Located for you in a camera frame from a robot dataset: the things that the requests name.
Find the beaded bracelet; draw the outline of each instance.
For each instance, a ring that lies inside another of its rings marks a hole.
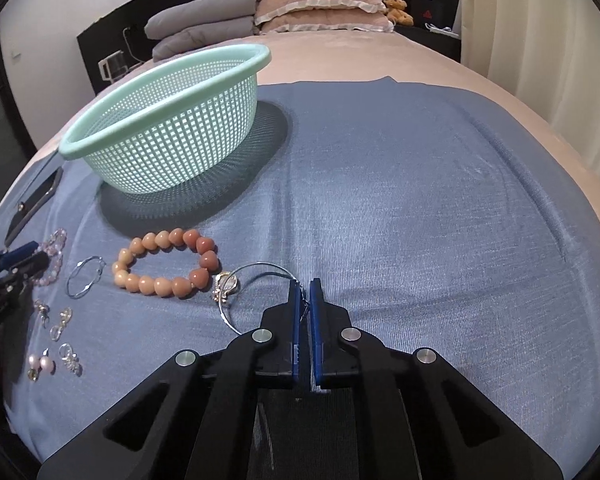
[[[62,250],[66,242],[66,231],[62,228],[56,229],[53,234],[40,244],[36,252],[45,252],[50,259],[51,272],[31,280],[35,286],[47,286],[54,283],[60,274],[62,267]]]
[[[162,277],[153,279],[151,276],[138,276],[128,272],[135,256],[139,256],[147,250],[168,249],[172,245],[180,247],[184,244],[201,255],[200,268],[193,269],[189,273],[188,279],[182,276],[178,276],[173,280]],[[178,298],[184,298],[194,288],[205,288],[209,282],[209,272],[218,270],[220,262],[214,252],[215,247],[216,243],[212,238],[200,236],[196,229],[185,232],[183,229],[177,228],[171,232],[147,233],[144,238],[131,240],[128,249],[120,249],[118,260],[111,266],[114,282],[117,286],[126,288],[129,292],[142,292],[146,296],[157,294],[161,298],[165,298],[173,294]]]

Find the bed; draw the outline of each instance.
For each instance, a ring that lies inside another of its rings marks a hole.
[[[267,155],[230,196],[214,190],[197,198],[196,210],[182,218],[211,233],[225,268],[248,257],[287,264],[303,282],[320,276],[330,298],[351,309],[354,323],[388,346],[437,348],[556,460],[565,478],[573,478],[600,444],[600,180],[522,102],[399,34],[325,30],[239,41],[263,43],[272,52],[272,63],[258,74],[264,124],[259,142],[268,146]],[[117,85],[153,65],[145,63]],[[333,105],[318,118],[316,95]],[[381,160],[360,156],[355,139],[366,133],[347,122],[347,102],[378,110],[376,118],[371,112],[360,115],[360,121],[369,121],[365,124],[392,125],[381,129],[382,138],[365,141],[371,152],[382,154]],[[0,215],[11,210],[18,190],[54,157],[69,124],[29,163],[0,205]],[[322,131],[320,124],[330,129]],[[340,132],[338,124],[350,130]],[[277,136],[272,133],[276,128],[287,133]],[[441,148],[420,165],[413,155],[396,155],[430,149],[429,130],[452,148]],[[469,131],[480,135],[462,140]],[[301,142],[294,137],[298,132],[311,137]],[[404,139],[412,132],[420,140]],[[328,140],[338,133],[337,142]],[[327,153],[330,144],[336,147]],[[449,164],[459,153],[474,161],[470,168]],[[347,164],[347,157],[353,162]],[[408,168],[401,166],[402,160]],[[311,192],[303,191],[305,202],[299,196],[301,180],[280,177],[301,171],[293,166],[300,161],[310,165],[302,170],[304,184],[317,182]],[[383,161],[397,174],[409,175],[409,185],[388,184]],[[510,168],[510,174],[503,168]],[[366,177],[354,178],[360,171]],[[61,286],[40,289],[34,296],[50,305],[51,316],[71,302],[75,320],[60,342],[71,342],[80,353],[84,375],[27,381],[26,355],[51,346],[32,310],[11,320],[4,345],[10,423],[40,460],[175,351],[191,347],[211,352],[232,339],[203,295],[188,302],[136,297],[131,302],[105,272],[85,298],[66,298],[64,280],[77,261],[101,254],[112,262],[130,236],[164,224],[160,210],[173,201],[154,196],[148,202],[122,203],[124,197],[101,187],[81,161],[65,163],[65,172],[69,178],[56,198],[14,245],[60,226],[70,233]],[[452,192],[445,178],[458,178],[461,185]],[[320,193],[328,190],[328,197]],[[438,193],[448,200],[437,201]],[[454,193],[457,201],[450,198]],[[387,197],[403,197],[404,203],[389,207]],[[341,214],[350,207],[347,200],[363,203],[367,216]],[[374,204],[381,205],[382,215],[371,213]],[[427,204],[435,214],[427,215]],[[479,207],[471,210],[472,204]],[[72,216],[69,209],[75,210]],[[323,224],[327,218],[331,226]],[[436,250],[408,232],[386,242],[397,226],[416,235],[430,228],[419,222],[436,218],[445,219],[436,234]],[[545,224],[533,227],[533,219]],[[88,239],[82,235],[89,222],[97,225],[98,237],[93,230]],[[482,245],[481,237],[494,229],[506,238],[506,248]],[[249,235],[238,242],[232,237],[237,230]],[[350,234],[339,237],[336,232]],[[441,264],[440,258],[453,265]],[[176,254],[156,265],[175,275],[189,264]],[[498,266],[506,270],[496,272]],[[552,281],[556,276],[559,282]],[[233,314],[239,328],[248,330],[257,322],[262,310],[258,298],[284,296],[282,281],[267,278],[244,291]],[[398,304],[407,310],[396,308]]]

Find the green plastic basket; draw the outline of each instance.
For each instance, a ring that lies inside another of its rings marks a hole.
[[[83,157],[128,193],[176,186],[223,160],[242,142],[256,111],[264,45],[195,52],[157,66],[103,97],[67,130],[59,151]]]

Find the nightstand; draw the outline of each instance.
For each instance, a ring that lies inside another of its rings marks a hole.
[[[396,25],[394,31],[460,63],[461,41],[456,38],[429,32],[426,28],[403,27],[402,25]]]

